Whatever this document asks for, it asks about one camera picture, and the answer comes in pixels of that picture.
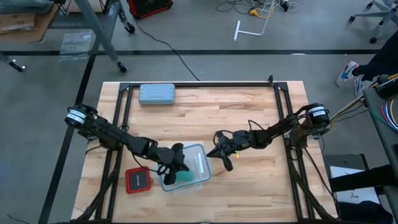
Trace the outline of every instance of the concrete floor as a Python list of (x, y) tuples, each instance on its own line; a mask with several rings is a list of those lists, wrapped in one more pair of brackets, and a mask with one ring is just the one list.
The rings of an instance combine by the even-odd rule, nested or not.
[[(177, 0), (172, 10), (140, 21), (154, 36), (176, 49), (378, 49), (368, 43), (378, 19), (357, 18), (347, 25), (349, 15), (362, 11), (360, 0), (306, 0), (295, 12), (276, 9), (263, 37), (240, 35), (233, 42), (238, 19), (247, 30), (261, 28), (261, 21), (234, 11), (217, 12), (222, 0)], [(1, 50), (59, 50), (63, 34), (80, 30), (50, 30), (42, 44), (1, 43)], [(168, 50), (139, 30), (129, 35), (118, 23), (113, 44), (118, 50)], [(338, 88), (336, 76), (349, 60), (367, 63), (372, 55), (184, 55), (183, 59), (201, 80), (303, 80), (310, 102), (323, 103), (333, 114), (354, 98), (353, 84)], [(58, 57), (16, 57), (26, 65), (18, 73), (0, 63), (2, 125), (0, 141), (0, 223), (17, 223), (10, 214), (36, 223), (62, 145), (63, 119), (72, 106), (87, 61), (59, 62)], [(174, 55), (121, 57), (130, 68), (119, 73), (107, 56), (97, 57), (84, 102), (96, 105), (102, 82), (193, 80)], [(325, 154), (365, 153), (371, 167), (387, 163), (380, 140), (368, 113), (338, 123), (325, 136)], [(84, 160), (86, 141), (75, 135), (50, 217), (51, 222), (68, 220)]]

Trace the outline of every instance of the sneaker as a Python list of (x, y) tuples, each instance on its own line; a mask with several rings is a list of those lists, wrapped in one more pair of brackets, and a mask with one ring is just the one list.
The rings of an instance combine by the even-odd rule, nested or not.
[(354, 78), (354, 75), (352, 74), (352, 71), (355, 68), (358, 68), (359, 65), (356, 62), (348, 62), (344, 68), (343, 71), (341, 71), (340, 75), (337, 78), (337, 86), (340, 86), (342, 83), (347, 82), (350, 79)]
[(357, 78), (354, 81), (355, 96), (357, 98), (363, 96), (363, 90), (369, 88), (373, 84), (372, 81), (361, 81), (361, 80), (362, 78)]

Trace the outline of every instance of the green sponge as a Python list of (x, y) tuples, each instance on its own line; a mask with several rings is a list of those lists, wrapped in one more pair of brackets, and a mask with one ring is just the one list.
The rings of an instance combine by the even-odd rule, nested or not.
[(192, 171), (179, 171), (175, 179), (176, 182), (189, 182), (193, 181)]

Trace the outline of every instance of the wooden table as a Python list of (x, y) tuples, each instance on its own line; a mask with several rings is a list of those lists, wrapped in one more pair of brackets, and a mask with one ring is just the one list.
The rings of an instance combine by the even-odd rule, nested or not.
[[(302, 82), (287, 82), (294, 111), (308, 104)], [(118, 82), (103, 83), (98, 113), (112, 121)], [(146, 136), (170, 147), (175, 142), (196, 142), (208, 152), (217, 130), (249, 129), (248, 119), (264, 128), (278, 122), (274, 91), (268, 87), (195, 87), (177, 88), (176, 102), (171, 106), (140, 106), (138, 89), (134, 90), (129, 116), (129, 133)], [(124, 108), (121, 109), (121, 120)], [(308, 151), (325, 172), (317, 141), (308, 140)], [(86, 156), (72, 218), (81, 214), (99, 190), (106, 150), (96, 149)], [(124, 171), (138, 167), (131, 153), (124, 149), (114, 222), (295, 222), (289, 173), (282, 138), (274, 139), (263, 150), (247, 149), (239, 159), (230, 157), (234, 169), (227, 172), (221, 159), (209, 158), (212, 177), (203, 189), (175, 196), (153, 184), (148, 192), (126, 193)], [(308, 156), (304, 155), (308, 182), (313, 194), (333, 216), (336, 210)], [(140, 159), (142, 165), (154, 166)], [(307, 216), (303, 194), (301, 203)]]

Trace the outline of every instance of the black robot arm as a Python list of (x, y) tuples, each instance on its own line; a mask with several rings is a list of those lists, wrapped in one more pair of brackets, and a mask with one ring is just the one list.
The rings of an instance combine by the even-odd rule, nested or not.
[(98, 116), (97, 110), (87, 105), (76, 105), (68, 109), (65, 122), (78, 130), (78, 133), (87, 139), (98, 138), (99, 143), (109, 150), (117, 150), (125, 145), (133, 156), (150, 159), (160, 165), (158, 174), (165, 175), (164, 184), (174, 184), (178, 171), (188, 171), (184, 164), (183, 144), (176, 143), (171, 149), (157, 147), (157, 141), (145, 137), (135, 137), (124, 129)]
[(224, 130), (217, 131), (215, 137), (218, 138), (218, 143), (215, 143), (215, 148), (206, 156), (222, 159), (225, 169), (231, 171), (233, 166), (228, 158), (230, 155), (248, 148), (264, 149), (274, 138), (289, 131), (292, 149), (303, 148), (307, 145), (307, 136), (322, 134), (329, 122), (328, 110), (323, 105), (310, 104), (301, 107), (294, 114), (287, 115), (285, 119), (267, 129), (235, 131), (231, 139), (223, 134)]

